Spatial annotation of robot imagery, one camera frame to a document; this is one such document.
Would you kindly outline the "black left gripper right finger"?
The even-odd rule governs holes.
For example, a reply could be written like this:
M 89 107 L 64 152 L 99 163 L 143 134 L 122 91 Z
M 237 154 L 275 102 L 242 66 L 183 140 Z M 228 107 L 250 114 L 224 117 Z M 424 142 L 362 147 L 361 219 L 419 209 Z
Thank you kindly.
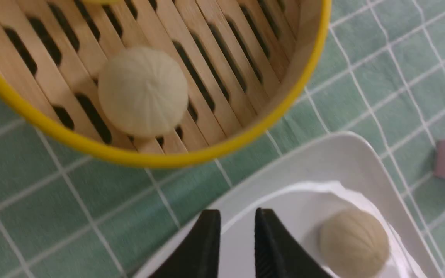
M 330 278 L 270 208 L 255 212 L 256 278 Z

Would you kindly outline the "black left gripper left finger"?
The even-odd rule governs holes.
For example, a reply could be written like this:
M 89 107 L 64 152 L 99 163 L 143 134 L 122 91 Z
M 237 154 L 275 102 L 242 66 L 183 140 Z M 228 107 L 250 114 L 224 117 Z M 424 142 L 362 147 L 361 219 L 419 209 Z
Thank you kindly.
M 219 210 L 203 210 L 176 250 L 151 278 L 217 278 L 221 237 Z

